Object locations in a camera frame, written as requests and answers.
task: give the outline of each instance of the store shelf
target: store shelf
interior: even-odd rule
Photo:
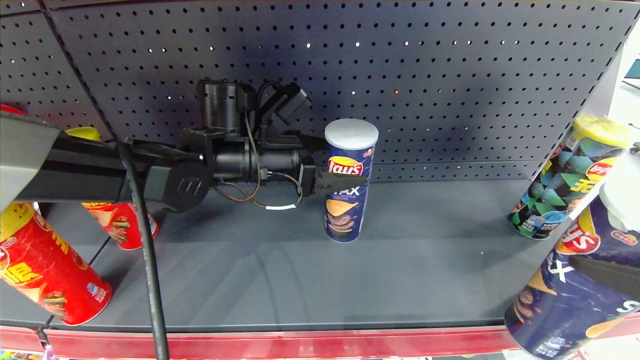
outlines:
[[[323,229],[323,200],[264,211],[212,193],[155,240],[170,332],[496,325],[553,244],[506,214],[527,181],[372,184],[360,239]],[[293,200],[288,186],[260,192]],[[94,331],[149,331],[142,253],[109,243],[93,264],[116,288]]]
[[[52,207],[47,221],[86,261],[96,255],[106,234],[79,203],[59,203]],[[4,281],[0,282],[0,325],[38,327],[49,313]]]

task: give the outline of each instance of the blue chip can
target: blue chip can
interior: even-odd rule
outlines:
[[[562,359],[640,309],[640,299],[569,265],[571,256],[586,256],[640,266],[637,217],[635,212],[620,211],[627,209],[625,203],[636,203],[634,190],[626,190],[613,179],[605,184],[507,309],[507,330],[538,359]]]
[[[349,243],[360,236],[378,130],[363,120],[340,119],[327,125],[324,137],[329,143],[329,172],[367,177],[361,186],[340,189],[326,197],[326,233],[333,241]]]

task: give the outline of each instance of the potato chip image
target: potato chip image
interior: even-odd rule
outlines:
[[[46,286],[47,286],[47,283],[45,282],[44,284],[40,285],[39,288],[33,288],[33,289],[20,289],[20,288],[18,288],[18,291],[23,293],[24,296],[28,297],[29,300],[31,300],[33,302],[38,302],[38,301],[40,301],[40,297],[42,296],[42,292],[44,291],[44,288]]]
[[[359,202],[352,204],[346,201],[327,199],[326,201],[326,209],[329,211],[329,214],[339,217],[340,215],[346,213],[354,206],[358,205]]]
[[[598,336],[602,335],[603,332],[608,331],[612,327],[616,326],[616,324],[621,322],[622,320],[624,320],[624,318],[617,318],[608,322],[597,323],[594,326],[588,328],[585,332],[585,335],[587,336],[587,338],[597,338]]]
[[[531,288],[544,291],[545,293],[549,293],[551,295],[558,295],[557,292],[547,287],[545,281],[542,279],[542,270],[540,269],[533,273],[533,276],[531,277],[527,285]]]
[[[115,210],[113,211],[91,210],[89,212],[91,213],[91,215],[93,215],[93,217],[96,220],[98,220],[98,223],[100,224],[100,226],[104,227],[104,226],[108,226],[109,223],[111,222],[111,218],[113,217]]]

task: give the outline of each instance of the pegboard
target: pegboard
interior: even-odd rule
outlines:
[[[0,3],[0,16],[40,11],[36,0],[6,0]]]
[[[375,162],[392,167],[543,160],[640,9],[617,1],[68,3],[46,6],[118,134],[175,143],[179,129],[199,125],[195,83],[204,77],[256,88],[296,81],[313,100],[294,115],[298,129],[322,135],[341,117],[370,121],[381,133]],[[436,176],[447,177],[445,167]],[[526,177],[515,173],[505,176]]]
[[[98,113],[44,15],[0,17],[0,28],[0,102],[61,129],[96,127],[106,140]]]

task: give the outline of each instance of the black cable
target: black cable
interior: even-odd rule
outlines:
[[[131,191],[134,194],[134,203],[136,205],[136,213],[138,214],[138,223],[141,229],[140,235],[142,237],[142,249],[143,256],[145,258],[145,272],[147,275],[147,290],[149,295],[149,309],[151,312],[151,324],[152,324],[152,332],[154,335],[154,343],[156,345],[156,358],[159,360],[169,360],[169,344],[166,339],[166,328],[164,326],[164,314],[162,309],[162,301],[160,297],[160,286],[158,280],[158,273],[156,267],[156,253],[154,251],[154,246],[152,243],[152,235],[151,228],[149,226],[149,221],[147,217],[147,205],[145,204],[144,198],[140,193],[140,187],[138,186],[139,181],[137,173],[135,173],[134,164],[132,161],[132,156],[130,154],[130,150],[128,145],[124,145],[119,139],[118,135],[115,133],[115,130],[111,126],[111,124],[107,121],[107,118],[98,105],[98,102],[95,100],[92,95],[89,86],[84,81],[80,70],[76,66],[76,63],[71,57],[71,54],[65,47],[64,41],[60,37],[60,33],[56,27],[56,24],[53,20],[49,12],[49,8],[44,5],[43,0],[38,0],[38,5],[40,6],[40,11],[44,14],[45,20],[47,21],[47,25],[51,29],[52,33],[56,38],[56,42],[58,46],[62,49],[65,58],[71,68],[73,69],[74,75],[80,82],[84,92],[87,94],[87,97],[91,101],[91,104],[95,108],[95,111],[98,113],[100,117],[100,121],[102,125],[106,128],[109,135],[111,135],[112,141],[116,143],[118,147],[118,151],[120,151],[120,157],[122,162],[127,169],[127,174],[129,176],[129,182],[131,186]]]
[[[255,119],[253,120],[253,130],[251,131],[251,134],[253,136],[258,133],[258,128],[260,128],[260,125],[262,124],[262,113],[260,112],[260,106],[262,105],[262,96],[264,95],[264,91],[267,90],[267,87],[269,87],[269,85],[273,86],[273,88],[276,88],[276,86],[280,86],[280,84],[278,84],[276,81],[265,81],[258,88],[257,96],[255,97]]]
[[[151,315],[151,328],[156,345],[156,359],[169,360],[169,348],[166,338],[166,326],[164,325],[164,311],[160,296],[160,282],[157,275],[156,251],[154,249],[151,226],[147,216],[147,204],[141,192],[140,179],[133,163],[129,144],[118,142],[118,151],[122,163],[127,170],[129,186],[133,203],[136,205],[138,227],[142,236],[142,254],[145,259],[145,273],[147,275],[147,293],[149,295],[149,311]]]

